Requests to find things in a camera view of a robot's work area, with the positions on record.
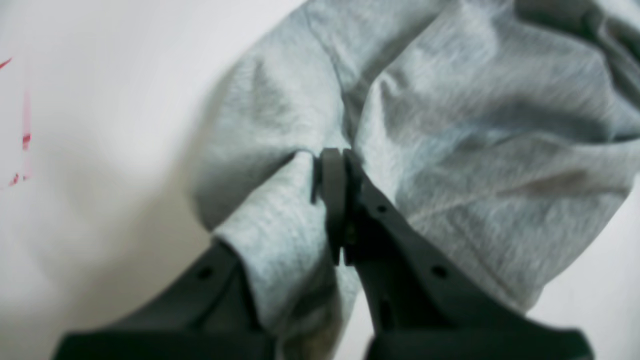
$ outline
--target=white wall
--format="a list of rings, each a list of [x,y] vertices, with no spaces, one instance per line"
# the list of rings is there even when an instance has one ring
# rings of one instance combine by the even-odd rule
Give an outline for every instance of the white wall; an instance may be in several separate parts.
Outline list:
[[[31,59],[34,169],[0,192],[1,360],[46,359],[63,331],[138,307],[205,249],[184,194],[200,119],[228,67],[300,3],[0,1],[0,28]],[[637,198],[533,311],[583,326],[601,359],[640,359]],[[340,360],[372,333],[362,296],[347,333]]]

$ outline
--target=screw hole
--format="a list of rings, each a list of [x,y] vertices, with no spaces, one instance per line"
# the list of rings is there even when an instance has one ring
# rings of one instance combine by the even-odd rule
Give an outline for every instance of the screw hole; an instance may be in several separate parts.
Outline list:
[[[447,269],[445,269],[443,266],[440,266],[440,265],[436,265],[433,268],[431,268],[431,272],[433,272],[433,275],[441,279],[446,279],[448,275]]]
[[[213,275],[213,269],[207,266],[198,272],[198,279],[207,280],[211,275]]]

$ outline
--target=gray sweatshirt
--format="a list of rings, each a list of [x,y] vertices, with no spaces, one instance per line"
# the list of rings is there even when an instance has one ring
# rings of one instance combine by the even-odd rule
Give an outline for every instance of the gray sweatshirt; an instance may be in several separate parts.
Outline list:
[[[309,201],[323,148],[353,149],[416,231],[524,313],[640,170],[639,63],[638,30],[589,1],[311,0],[290,14],[235,67],[195,185],[279,358],[331,356],[359,289]]]

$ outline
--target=red marking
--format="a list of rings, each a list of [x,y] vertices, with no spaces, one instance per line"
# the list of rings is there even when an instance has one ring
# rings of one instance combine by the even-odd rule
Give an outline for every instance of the red marking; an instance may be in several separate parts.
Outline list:
[[[13,58],[10,58],[9,60],[7,60],[7,61],[5,61],[5,62],[0,63],[0,69],[1,69],[1,68],[3,68],[6,64],[10,63],[10,62],[11,62],[11,59],[13,59]]]
[[[30,141],[31,141],[31,134],[27,134],[22,137],[22,150],[29,150]]]
[[[13,180],[11,180],[11,182],[9,183],[9,186],[13,186],[13,185],[17,184],[19,179],[20,179],[20,175],[16,174],[13,177]]]

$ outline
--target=gray cloth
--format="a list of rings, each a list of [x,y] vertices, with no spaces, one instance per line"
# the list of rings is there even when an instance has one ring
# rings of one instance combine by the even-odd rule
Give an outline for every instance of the gray cloth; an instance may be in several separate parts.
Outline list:
[[[312,157],[351,148],[410,225],[519,312],[640,169],[640,37],[587,1],[313,0],[238,63],[198,168],[279,356],[323,359],[353,307]]]

